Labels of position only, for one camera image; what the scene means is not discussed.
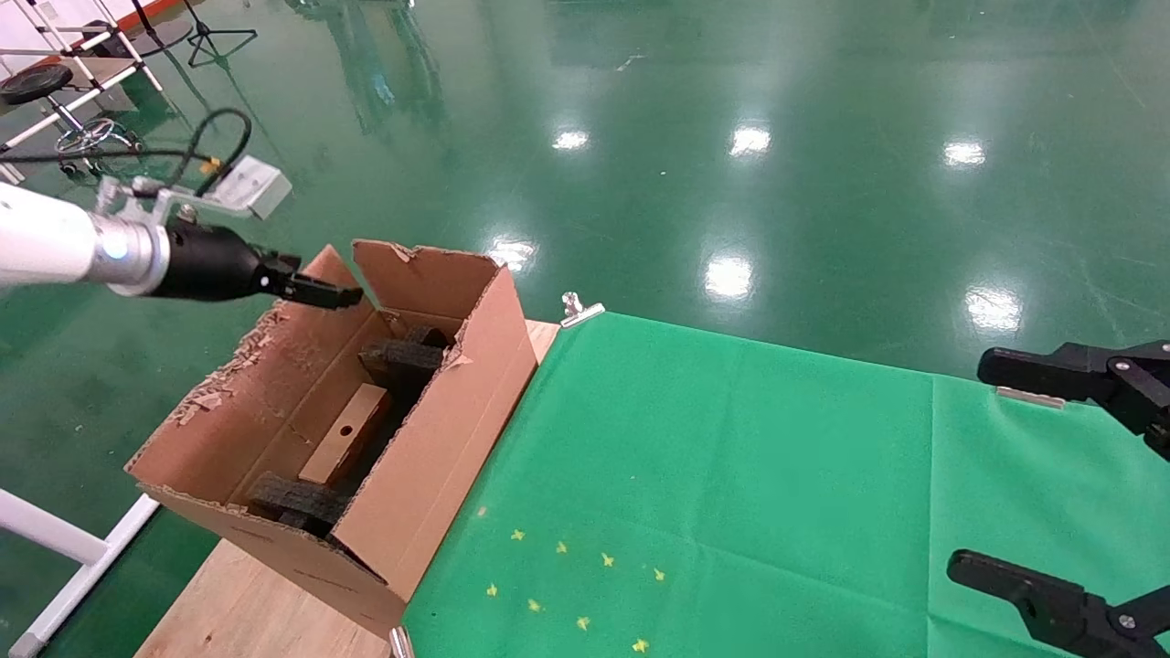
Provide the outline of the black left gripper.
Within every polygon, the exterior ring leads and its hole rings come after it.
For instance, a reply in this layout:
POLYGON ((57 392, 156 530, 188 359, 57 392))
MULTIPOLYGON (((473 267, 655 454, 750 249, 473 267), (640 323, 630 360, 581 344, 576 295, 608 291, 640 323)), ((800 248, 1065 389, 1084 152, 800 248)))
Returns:
POLYGON ((151 295, 197 302, 227 302, 252 295, 338 311, 359 304, 364 289, 340 287, 300 272, 301 258, 248 244, 230 228, 193 222, 165 226, 168 258, 151 295))

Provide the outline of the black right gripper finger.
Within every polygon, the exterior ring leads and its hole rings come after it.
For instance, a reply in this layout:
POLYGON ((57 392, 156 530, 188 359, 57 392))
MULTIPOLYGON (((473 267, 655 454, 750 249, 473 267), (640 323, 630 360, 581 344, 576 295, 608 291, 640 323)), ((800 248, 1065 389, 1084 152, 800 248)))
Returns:
POLYGON ((1047 355, 990 348, 977 377, 994 388, 1064 400, 1090 400, 1169 460, 1169 345, 1129 348, 1064 343, 1047 355))
POLYGON ((1169 588, 1112 605, 1069 580, 1053 578, 978 551, 954 551, 954 583, 1016 606, 1028 637, 1078 657, 1166 657, 1169 588))

